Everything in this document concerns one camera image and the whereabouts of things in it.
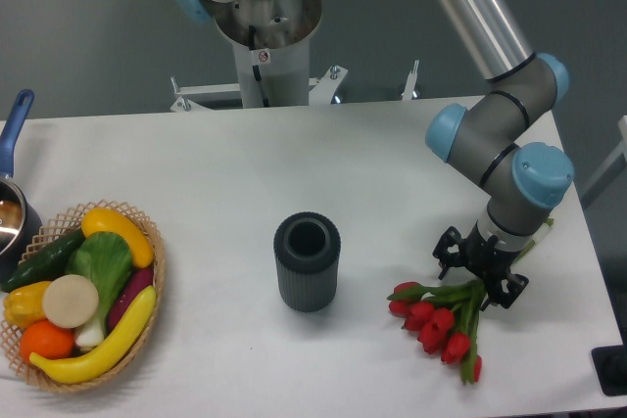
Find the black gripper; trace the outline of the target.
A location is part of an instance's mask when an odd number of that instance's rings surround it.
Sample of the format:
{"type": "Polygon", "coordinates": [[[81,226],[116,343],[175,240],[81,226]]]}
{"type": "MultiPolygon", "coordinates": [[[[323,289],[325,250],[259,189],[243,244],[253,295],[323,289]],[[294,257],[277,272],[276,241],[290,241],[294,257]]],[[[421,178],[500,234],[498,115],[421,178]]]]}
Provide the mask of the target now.
{"type": "Polygon", "coordinates": [[[450,226],[432,254],[440,267],[439,280],[443,280],[451,268],[462,267],[483,280],[486,297],[481,309],[485,310],[490,305],[509,309],[528,286],[527,277],[509,272],[521,252],[521,249],[503,250],[501,239],[496,235],[482,235],[475,224],[465,239],[450,226]]]}

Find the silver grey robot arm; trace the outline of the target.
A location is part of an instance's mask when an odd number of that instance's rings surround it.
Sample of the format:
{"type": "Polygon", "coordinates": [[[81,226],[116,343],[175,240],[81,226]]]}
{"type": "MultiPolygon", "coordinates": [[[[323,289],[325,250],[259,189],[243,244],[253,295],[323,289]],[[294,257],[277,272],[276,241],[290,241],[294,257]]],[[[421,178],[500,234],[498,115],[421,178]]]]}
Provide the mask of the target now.
{"type": "MultiPolygon", "coordinates": [[[[214,22],[233,48],[241,102],[270,108],[330,102],[330,81],[310,83],[309,42],[321,0],[175,0],[196,22],[214,22]]],[[[447,230],[434,255],[443,270],[478,277],[488,303],[511,306],[527,279],[515,258],[561,202],[574,176],[562,150],[517,138],[567,92],[566,67],[532,50],[503,0],[440,0],[491,89],[474,107],[451,104],[425,142],[484,190],[489,202],[467,236],[447,230]]]]}

